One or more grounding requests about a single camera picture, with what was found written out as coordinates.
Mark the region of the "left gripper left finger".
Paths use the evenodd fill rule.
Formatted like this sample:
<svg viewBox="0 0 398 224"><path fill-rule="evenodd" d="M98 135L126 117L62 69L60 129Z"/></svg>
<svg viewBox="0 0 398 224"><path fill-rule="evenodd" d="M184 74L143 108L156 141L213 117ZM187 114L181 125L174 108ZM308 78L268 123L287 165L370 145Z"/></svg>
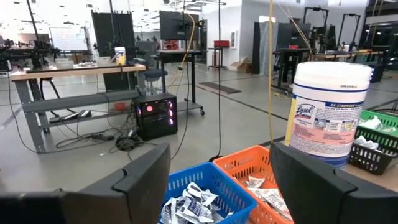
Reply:
<svg viewBox="0 0 398 224"><path fill-rule="evenodd" d="M91 224L157 224L169 179L170 145L162 143L80 190L96 197Z"/></svg>

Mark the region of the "white black-print pad packet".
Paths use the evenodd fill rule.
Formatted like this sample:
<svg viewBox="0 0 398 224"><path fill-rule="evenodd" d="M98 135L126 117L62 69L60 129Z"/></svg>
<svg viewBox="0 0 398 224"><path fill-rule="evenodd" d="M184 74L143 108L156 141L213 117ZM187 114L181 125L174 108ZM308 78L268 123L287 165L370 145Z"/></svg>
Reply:
<svg viewBox="0 0 398 224"><path fill-rule="evenodd" d="M369 148L369 149L378 149L379 144L376 142L373 142L371 140L367 140L364 136L360 136L357 139L354 140L355 144L358 144L360 146Z"/></svg>

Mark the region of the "white wipes canister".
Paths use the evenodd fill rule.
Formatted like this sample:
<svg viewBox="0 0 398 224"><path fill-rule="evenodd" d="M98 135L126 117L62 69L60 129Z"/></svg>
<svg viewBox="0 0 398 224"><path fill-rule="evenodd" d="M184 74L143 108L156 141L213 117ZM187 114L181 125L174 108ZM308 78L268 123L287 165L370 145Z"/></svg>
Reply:
<svg viewBox="0 0 398 224"><path fill-rule="evenodd" d="M285 145L335 168L346 167L370 84L368 65L297 65Z"/></svg>

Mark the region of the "long white bandage wrapper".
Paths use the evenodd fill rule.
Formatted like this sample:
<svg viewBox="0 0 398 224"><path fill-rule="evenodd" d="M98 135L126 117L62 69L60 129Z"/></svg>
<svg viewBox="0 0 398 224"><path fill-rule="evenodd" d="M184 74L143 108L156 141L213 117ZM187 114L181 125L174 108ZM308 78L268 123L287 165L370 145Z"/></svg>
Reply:
<svg viewBox="0 0 398 224"><path fill-rule="evenodd" d="M359 123L360 127L368 129L378 129L382 126L381 120L377 116L373 116L371 119L362 121Z"/></svg>

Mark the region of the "black plastic basket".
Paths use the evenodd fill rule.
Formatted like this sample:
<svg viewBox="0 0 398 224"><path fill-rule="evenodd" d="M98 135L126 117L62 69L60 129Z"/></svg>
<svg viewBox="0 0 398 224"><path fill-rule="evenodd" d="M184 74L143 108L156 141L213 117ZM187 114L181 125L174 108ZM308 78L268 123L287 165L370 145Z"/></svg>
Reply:
<svg viewBox="0 0 398 224"><path fill-rule="evenodd" d="M383 175L386 170L398 165L398 131L382 131L358 127L355 139L364 137L367 141L378 143L376 149L353 143L348 162L374 175Z"/></svg>

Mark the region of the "dark floor mat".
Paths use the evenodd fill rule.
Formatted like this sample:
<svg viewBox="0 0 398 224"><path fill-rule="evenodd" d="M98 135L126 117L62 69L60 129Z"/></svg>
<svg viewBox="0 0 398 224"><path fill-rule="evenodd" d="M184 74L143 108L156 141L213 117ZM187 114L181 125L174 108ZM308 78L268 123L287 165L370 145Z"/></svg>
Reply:
<svg viewBox="0 0 398 224"><path fill-rule="evenodd" d="M201 82L197 85L197 87L200 87L202 89L214 92L214 93L220 93L222 95L230 95L230 94L235 94L235 93L241 93L241 90L237 90L234 88L230 88L227 86L219 85L218 83L215 82Z"/></svg>

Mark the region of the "wipes canister on bench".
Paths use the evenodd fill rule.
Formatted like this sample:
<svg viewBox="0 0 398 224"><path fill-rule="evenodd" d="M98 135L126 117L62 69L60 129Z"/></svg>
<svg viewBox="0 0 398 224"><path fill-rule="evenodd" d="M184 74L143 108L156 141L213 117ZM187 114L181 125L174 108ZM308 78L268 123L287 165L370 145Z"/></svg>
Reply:
<svg viewBox="0 0 398 224"><path fill-rule="evenodd" d="M116 47L115 48L115 61L117 65L125 65L126 64L126 48L125 47Z"/></svg>

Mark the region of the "long wooden workbench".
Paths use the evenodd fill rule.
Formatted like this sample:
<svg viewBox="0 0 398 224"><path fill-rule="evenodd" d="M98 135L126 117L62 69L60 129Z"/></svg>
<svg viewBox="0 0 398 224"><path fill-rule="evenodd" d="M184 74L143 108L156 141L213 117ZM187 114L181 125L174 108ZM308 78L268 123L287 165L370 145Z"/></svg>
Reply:
<svg viewBox="0 0 398 224"><path fill-rule="evenodd" d="M49 123L46 112L98 105L122 100L131 100L138 96L144 95L146 93L145 78L143 74L145 69L146 68L143 65L113 65L108 67L80 67L64 70L50 69L39 71L29 70L23 72L17 71L10 74L9 80L15 83L36 153L45 153L42 133L47 133L49 131L49 127L53 126ZM45 100L42 98L41 90L38 84L38 80L41 78L61 78L78 75L97 75L104 73L115 73L120 75L124 72L134 73L134 77L137 80L137 86L128 90Z"/></svg>

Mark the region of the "black rolling monitor stand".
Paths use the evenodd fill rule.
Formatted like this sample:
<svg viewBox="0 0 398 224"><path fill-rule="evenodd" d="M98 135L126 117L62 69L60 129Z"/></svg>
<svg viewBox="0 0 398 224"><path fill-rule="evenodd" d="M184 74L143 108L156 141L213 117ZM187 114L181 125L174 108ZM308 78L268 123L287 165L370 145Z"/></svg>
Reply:
<svg viewBox="0 0 398 224"><path fill-rule="evenodd" d="M177 111L190 111L190 110L200 110L202 116L205 115L205 110L201 104L196 102L196 73L195 73L195 56L200 55L199 50L189 50L188 53L184 50L159 50L154 56L156 61L160 65L162 72L161 84L162 92L167 92L167 86L165 81L165 64L167 63L177 63L182 62L190 63L191 72L188 75L188 82L190 84L190 96L187 96L183 101L177 103Z"/></svg>

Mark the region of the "cardboard box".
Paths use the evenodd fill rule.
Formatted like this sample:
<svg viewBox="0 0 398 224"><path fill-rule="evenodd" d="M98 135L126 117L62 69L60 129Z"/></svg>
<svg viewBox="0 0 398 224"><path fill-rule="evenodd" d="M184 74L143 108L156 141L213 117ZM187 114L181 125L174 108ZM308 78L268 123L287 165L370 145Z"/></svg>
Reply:
<svg viewBox="0 0 398 224"><path fill-rule="evenodd" d="M252 63L251 62L233 62L230 66L231 70L239 73L251 73Z"/></svg>

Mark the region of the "dark standing panel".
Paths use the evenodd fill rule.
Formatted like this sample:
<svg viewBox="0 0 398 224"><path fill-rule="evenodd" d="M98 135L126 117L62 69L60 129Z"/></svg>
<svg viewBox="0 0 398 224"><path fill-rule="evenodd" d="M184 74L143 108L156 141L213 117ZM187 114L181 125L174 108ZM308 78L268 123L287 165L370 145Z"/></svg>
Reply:
<svg viewBox="0 0 398 224"><path fill-rule="evenodd" d="M254 22L254 31L253 31L253 45L252 45L252 74L258 75L260 73L260 25L258 22Z"/></svg>

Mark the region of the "black panel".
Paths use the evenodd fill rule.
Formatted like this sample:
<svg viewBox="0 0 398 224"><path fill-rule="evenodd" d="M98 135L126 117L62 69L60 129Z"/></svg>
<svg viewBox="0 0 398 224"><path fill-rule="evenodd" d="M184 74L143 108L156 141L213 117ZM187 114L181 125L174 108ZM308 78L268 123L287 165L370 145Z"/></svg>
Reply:
<svg viewBox="0 0 398 224"><path fill-rule="evenodd" d="M131 14L91 11L91 18L96 38L94 47L99 56L112 58L116 47L124 47L126 64L132 64L136 46ZM103 79L106 91L128 90L137 84L132 72L105 73Z"/></svg>

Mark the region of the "black monitor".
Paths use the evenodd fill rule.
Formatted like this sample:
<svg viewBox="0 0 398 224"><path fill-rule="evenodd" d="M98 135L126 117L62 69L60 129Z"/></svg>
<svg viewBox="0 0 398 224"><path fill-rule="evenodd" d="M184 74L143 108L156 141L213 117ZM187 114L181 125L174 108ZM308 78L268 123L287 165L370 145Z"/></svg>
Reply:
<svg viewBox="0 0 398 224"><path fill-rule="evenodd" d="M199 16L179 12L160 11L160 38L162 40L199 40Z"/></svg>

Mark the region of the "black aluminium frame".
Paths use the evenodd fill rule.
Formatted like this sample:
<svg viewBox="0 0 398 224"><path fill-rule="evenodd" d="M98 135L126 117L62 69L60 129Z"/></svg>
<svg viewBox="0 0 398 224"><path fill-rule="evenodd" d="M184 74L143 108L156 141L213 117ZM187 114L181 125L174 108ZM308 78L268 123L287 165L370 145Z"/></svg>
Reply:
<svg viewBox="0 0 398 224"><path fill-rule="evenodd" d="M262 146L262 147L269 147L272 143L275 143L275 142L283 142L284 140L285 140L285 136L282 136L282 137L275 138L275 139L273 139L273 140L270 140L270 141L261 143L260 146Z"/></svg>

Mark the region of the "dark wall monitor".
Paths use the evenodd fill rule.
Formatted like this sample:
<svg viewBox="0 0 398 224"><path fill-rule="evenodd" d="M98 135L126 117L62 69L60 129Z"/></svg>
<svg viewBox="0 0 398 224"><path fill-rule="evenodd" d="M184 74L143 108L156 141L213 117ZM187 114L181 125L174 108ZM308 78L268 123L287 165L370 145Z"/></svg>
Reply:
<svg viewBox="0 0 398 224"><path fill-rule="evenodd" d="M298 23L297 25L305 39L300 35L300 32L293 23L278 23L278 49L288 48L290 45L298 45L299 48L308 48L308 44L305 41L309 42L310 24Z"/></svg>

